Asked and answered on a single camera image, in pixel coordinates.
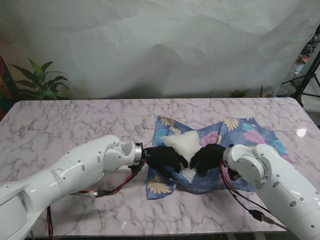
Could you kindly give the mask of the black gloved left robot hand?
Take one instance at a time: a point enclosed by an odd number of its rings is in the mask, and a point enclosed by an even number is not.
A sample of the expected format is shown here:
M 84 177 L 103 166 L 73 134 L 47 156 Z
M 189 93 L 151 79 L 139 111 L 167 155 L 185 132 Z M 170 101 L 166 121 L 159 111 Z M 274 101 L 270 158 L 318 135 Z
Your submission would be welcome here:
M 173 176 L 173 172 L 179 174 L 181 166 L 188 168 L 187 160 L 172 147 L 155 146 L 144 150 L 148 166 L 168 178 Z

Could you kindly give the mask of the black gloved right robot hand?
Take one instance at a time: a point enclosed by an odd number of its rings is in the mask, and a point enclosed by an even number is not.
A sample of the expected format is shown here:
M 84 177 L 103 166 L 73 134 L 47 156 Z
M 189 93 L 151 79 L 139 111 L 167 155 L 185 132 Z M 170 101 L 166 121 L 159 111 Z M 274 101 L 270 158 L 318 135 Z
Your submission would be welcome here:
M 213 143 L 202 147 L 190 160 L 190 168 L 199 173 L 206 173 L 211 169 L 218 168 L 223 159 L 225 147 Z

